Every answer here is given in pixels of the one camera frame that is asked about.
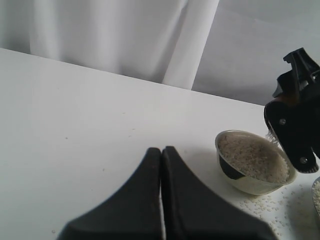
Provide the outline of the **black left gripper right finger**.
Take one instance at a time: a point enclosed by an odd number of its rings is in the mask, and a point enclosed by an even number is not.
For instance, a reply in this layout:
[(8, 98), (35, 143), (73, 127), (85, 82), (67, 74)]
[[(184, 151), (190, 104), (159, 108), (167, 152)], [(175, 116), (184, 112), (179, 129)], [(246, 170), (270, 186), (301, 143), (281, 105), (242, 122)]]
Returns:
[(275, 240), (271, 227), (209, 189), (173, 146), (161, 155), (161, 195), (168, 240)]

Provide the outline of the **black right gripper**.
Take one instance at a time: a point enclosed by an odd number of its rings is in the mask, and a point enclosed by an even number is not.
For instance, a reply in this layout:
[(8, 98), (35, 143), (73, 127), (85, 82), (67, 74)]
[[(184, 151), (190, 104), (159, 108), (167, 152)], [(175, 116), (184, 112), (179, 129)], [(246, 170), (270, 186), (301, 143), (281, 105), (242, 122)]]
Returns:
[(271, 138), (278, 143), (293, 167), (300, 173), (318, 171), (320, 156), (320, 66), (301, 47), (283, 60), (291, 70), (281, 74), (272, 96), (293, 94), (299, 104), (289, 106), (280, 101), (264, 107), (264, 120)]

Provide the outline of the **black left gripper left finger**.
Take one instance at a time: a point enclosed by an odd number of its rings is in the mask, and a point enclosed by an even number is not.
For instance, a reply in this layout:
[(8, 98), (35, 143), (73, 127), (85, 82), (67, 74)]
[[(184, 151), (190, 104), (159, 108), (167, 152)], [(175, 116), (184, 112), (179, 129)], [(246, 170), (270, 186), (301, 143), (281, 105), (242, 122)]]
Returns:
[(149, 148), (130, 178), (106, 201), (69, 221), (60, 240), (161, 240), (161, 151)]

